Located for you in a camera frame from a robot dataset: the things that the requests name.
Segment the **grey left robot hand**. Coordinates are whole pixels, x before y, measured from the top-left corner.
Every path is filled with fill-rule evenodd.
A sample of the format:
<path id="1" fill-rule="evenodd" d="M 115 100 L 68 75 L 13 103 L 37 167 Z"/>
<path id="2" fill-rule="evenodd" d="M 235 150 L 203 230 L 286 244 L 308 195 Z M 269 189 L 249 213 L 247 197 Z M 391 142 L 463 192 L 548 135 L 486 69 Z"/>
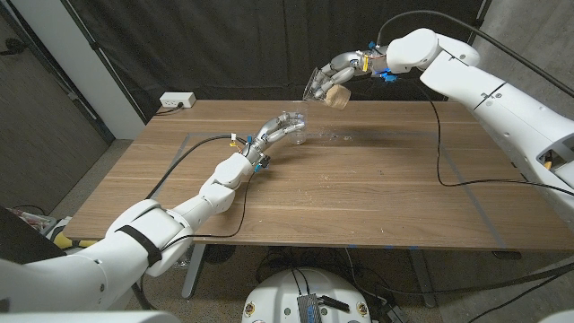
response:
<path id="1" fill-rule="evenodd" d="M 301 112 L 283 112 L 268 120 L 241 153 L 255 165 L 263 159 L 264 151 L 290 133 L 306 129 L 306 115 Z"/>

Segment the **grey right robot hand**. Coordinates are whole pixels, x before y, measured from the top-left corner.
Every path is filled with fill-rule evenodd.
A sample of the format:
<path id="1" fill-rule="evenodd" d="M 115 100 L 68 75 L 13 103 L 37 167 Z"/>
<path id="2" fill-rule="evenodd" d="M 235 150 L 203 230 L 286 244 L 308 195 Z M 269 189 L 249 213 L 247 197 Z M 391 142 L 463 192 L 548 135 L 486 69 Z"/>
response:
<path id="1" fill-rule="evenodd" d="M 382 74 L 387 69 L 387 46 L 345 52 L 332 58 L 310 78 L 309 94 L 324 99 L 335 85 L 346 83 L 354 76 Z"/>

